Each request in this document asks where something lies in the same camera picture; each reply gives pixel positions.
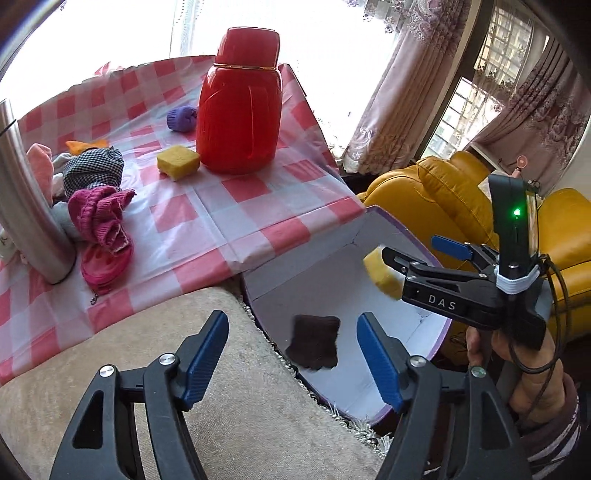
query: white box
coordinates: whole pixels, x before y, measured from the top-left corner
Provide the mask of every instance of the white box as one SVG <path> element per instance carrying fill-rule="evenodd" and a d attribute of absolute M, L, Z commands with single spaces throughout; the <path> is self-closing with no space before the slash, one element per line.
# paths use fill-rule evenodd
<path fill-rule="evenodd" d="M 297 314 L 336 316 L 338 365 L 300 369 L 311 388 L 341 414 L 375 424 L 390 411 L 382 401 L 357 343 L 356 322 L 373 312 L 389 336 L 411 355 L 431 359 L 451 320 L 393 300 L 369 279 L 363 258 L 384 244 L 439 266 L 437 259 L 399 221 L 377 206 L 361 217 L 313 238 L 243 274 L 247 302 L 271 341 L 285 355 Z"/>

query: metal screw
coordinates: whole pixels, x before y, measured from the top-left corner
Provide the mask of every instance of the metal screw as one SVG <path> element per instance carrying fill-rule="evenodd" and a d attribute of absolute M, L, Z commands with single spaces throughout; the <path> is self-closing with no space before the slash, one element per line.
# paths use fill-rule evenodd
<path fill-rule="evenodd" d="M 470 369 L 470 373 L 476 378 L 486 377 L 486 370 L 484 370 L 482 367 L 472 367 L 472 369 Z"/>
<path fill-rule="evenodd" d="M 99 375 L 101 377 L 110 377 L 115 373 L 115 367 L 113 365 L 105 365 L 99 370 Z"/>
<path fill-rule="evenodd" d="M 160 355 L 160 358 L 158 358 L 160 365 L 170 365 L 173 364 L 175 360 L 176 357 L 174 356 L 174 353 L 163 353 Z"/>
<path fill-rule="evenodd" d="M 410 358 L 410 364 L 413 367 L 421 368 L 421 367 L 424 367 L 425 365 L 427 365 L 427 361 L 420 355 L 413 355 Z"/>

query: pink floral curtain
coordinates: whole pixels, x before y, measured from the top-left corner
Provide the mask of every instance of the pink floral curtain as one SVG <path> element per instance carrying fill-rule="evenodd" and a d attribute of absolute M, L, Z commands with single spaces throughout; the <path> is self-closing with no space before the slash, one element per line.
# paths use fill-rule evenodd
<path fill-rule="evenodd" d="M 545 195 L 558 182 L 591 113 L 591 93 L 558 41 L 550 39 L 534 69 L 502 112 L 472 143 L 498 159 L 507 173 L 525 155 L 526 180 Z"/>
<path fill-rule="evenodd" d="M 369 4 L 376 10 L 368 10 Z M 470 0 L 368 0 L 365 11 L 378 7 L 387 10 L 385 22 L 398 38 L 345 152 L 350 173 L 381 174 L 408 165 L 452 66 Z"/>

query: white wall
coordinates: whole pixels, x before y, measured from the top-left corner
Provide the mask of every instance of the white wall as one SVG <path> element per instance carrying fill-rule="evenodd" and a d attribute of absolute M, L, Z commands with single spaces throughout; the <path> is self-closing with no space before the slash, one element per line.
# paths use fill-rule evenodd
<path fill-rule="evenodd" d="M 554 190 L 574 188 L 591 200 L 591 122 Z"/>

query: striped sleeve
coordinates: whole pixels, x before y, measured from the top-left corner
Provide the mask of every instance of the striped sleeve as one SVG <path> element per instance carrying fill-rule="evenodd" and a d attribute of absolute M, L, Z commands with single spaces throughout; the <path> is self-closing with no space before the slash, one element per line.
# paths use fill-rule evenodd
<path fill-rule="evenodd" d="M 543 427 L 521 438 L 534 480 L 540 480 L 558 468 L 574 450 L 582 432 L 574 382 L 567 374 L 563 382 L 566 397 L 562 411 Z"/>

